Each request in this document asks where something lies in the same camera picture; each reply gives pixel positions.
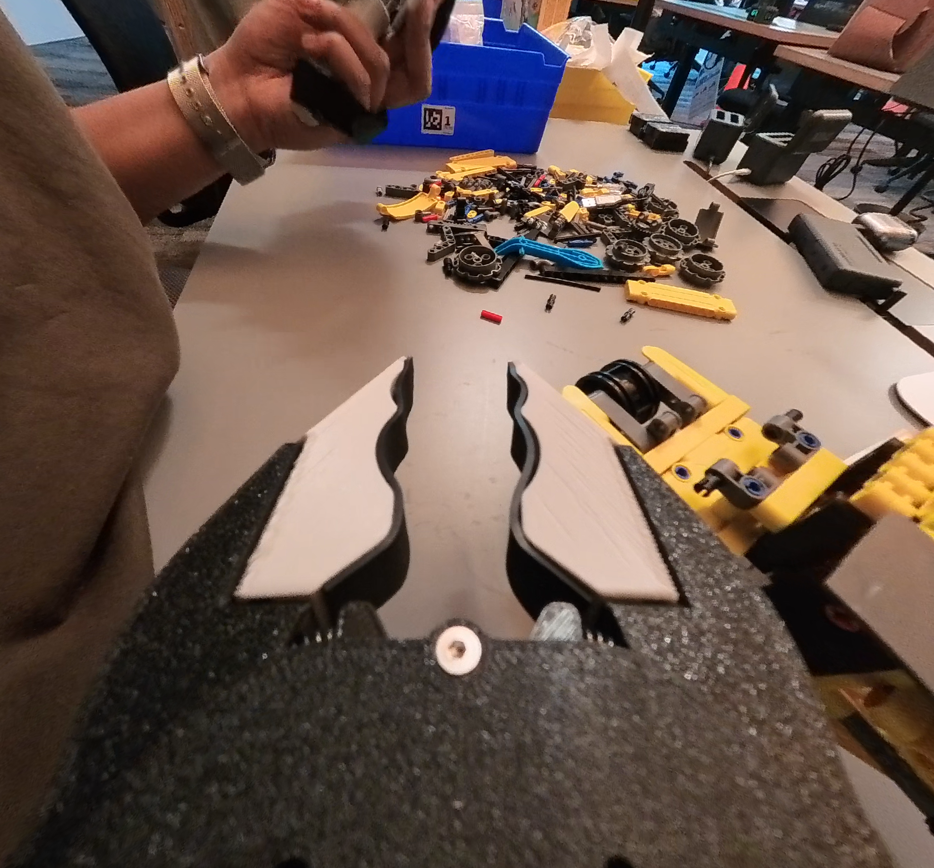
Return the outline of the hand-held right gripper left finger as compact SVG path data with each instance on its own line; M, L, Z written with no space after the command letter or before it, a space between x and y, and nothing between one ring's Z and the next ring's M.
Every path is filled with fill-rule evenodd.
M305 433L235 598L323 595L399 540L413 387L400 357Z

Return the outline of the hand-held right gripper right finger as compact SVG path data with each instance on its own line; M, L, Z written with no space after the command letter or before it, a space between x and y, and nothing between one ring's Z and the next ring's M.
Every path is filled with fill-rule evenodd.
M680 591L621 447L524 363L506 370L510 584L526 607L675 605Z

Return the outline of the yellow grey toy vehicle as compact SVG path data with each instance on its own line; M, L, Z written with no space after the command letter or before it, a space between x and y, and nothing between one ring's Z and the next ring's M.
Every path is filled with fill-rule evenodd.
M563 397L763 577L841 744L932 820L932 428L846 461L801 411L759 424L673 355L642 356Z

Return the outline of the pile of small building parts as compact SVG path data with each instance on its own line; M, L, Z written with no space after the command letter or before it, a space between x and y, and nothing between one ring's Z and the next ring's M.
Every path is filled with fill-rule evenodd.
M376 189L377 203L398 203L418 190L442 197L447 206L439 214L417 214L413 220L391 221L378 214L381 230L403 222L421 225L434 238L426 262L439 265L451 280L455 279L447 275L446 259L465 246L493 248L511 237L524 236L587 250L601 258L604 268L612 269L605 265L604 249L614 240L643 243L649 235L662 233L672 217L694 223L683 217L674 200L662 197L656 185L639 185L622 172L593 175L554 165L542 167L492 150L451 158L440 171L415 184L381 185ZM695 252L715 257L717 247L717 242L683 247L675 265L648 265L640 273L656 281L674 277L686 283L678 275L680 260ZM502 285L520 265L527 265L531 274L539 267L556 266L531 256L504 258L507 275Z

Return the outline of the person's left forearm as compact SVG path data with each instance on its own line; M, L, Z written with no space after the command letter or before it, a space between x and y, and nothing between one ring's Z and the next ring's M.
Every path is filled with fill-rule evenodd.
M167 78L69 114L143 226L229 174L183 115Z

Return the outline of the person's left hand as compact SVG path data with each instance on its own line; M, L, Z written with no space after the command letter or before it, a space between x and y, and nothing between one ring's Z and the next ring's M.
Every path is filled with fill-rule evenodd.
M422 0L403 31L378 43L331 0L261 0L207 58L209 80L250 148L313 150L338 142L292 108L291 72L301 59L325 65L371 112L421 102L431 91L431 30L442 0Z

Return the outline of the clear plastic parts bag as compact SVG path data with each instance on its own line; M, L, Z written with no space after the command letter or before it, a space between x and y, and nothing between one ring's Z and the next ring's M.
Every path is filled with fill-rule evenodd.
M455 45L482 46L484 29L483 0L456 0L442 41Z

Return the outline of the yellow curved panel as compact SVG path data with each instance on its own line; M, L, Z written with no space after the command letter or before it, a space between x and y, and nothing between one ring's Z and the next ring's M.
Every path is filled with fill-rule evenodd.
M433 196L430 192L418 190L414 196L396 202L377 203L377 213L391 221L413 220L417 214L436 215L447 206L442 197Z

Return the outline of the blue plastic bin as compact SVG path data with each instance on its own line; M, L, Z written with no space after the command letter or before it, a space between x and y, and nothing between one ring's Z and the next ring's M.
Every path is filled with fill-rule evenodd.
M485 18L479 45L438 45L431 94L391 111L374 144L533 154L568 60L528 24L513 32Z

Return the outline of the crumpled plastic bags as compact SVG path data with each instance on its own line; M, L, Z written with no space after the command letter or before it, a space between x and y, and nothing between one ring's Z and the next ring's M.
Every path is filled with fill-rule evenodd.
M650 80L651 73L644 67L650 54L639 49L644 32L626 27L613 38L607 23L574 17L554 23L543 29L542 34L566 55L569 68L601 71L617 85L613 62L626 57L645 84Z

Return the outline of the yellow long panel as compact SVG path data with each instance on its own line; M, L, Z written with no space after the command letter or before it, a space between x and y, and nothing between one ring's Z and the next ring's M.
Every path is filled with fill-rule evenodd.
M718 294L663 283L629 280L624 296L632 304L694 317L727 322L738 316L733 302Z

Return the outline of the black long beam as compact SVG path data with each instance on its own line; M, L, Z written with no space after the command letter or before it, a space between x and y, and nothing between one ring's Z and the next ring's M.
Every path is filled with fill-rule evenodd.
M622 285L627 281L651 283L656 280L651 275L609 268L589 269L551 266L539 267L535 273L543 278L592 285Z

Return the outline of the blue part separator tool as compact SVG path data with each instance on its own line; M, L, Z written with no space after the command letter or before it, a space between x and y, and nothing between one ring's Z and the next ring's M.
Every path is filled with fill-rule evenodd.
M601 258L590 254L586 249L545 244L524 236L514 236L506 239L493 246L493 251L499 256L531 256L564 268L577 270L604 269Z

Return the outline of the black battery charger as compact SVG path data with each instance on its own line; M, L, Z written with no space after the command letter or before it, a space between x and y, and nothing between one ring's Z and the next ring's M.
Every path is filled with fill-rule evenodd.
M782 185L791 180L812 155L824 151L846 128L848 109L805 111L794 132L759 132L746 138L746 150L738 170L746 171L746 183Z
M691 158L708 166L725 162L742 136L761 130L779 102L777 89L768 85L754 96L754 103L746 114L715 109L704 126Z

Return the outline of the black power adapter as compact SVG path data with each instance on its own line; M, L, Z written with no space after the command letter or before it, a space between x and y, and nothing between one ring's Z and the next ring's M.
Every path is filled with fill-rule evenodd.
M886 301L901 289L901 278L852 224L800 213L789 222L788 237L827 291Z

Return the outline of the silver rounded device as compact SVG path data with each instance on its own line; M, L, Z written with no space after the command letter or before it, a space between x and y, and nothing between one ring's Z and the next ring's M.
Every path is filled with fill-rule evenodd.
M914 247L918 231L890 213L860 213L853 225L880 253L891 255Z

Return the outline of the brown paper bag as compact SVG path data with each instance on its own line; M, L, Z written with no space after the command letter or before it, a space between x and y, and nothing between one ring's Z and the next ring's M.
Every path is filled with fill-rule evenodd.
M933 0L865 0L827 51L863 67L904 73L933 46Z

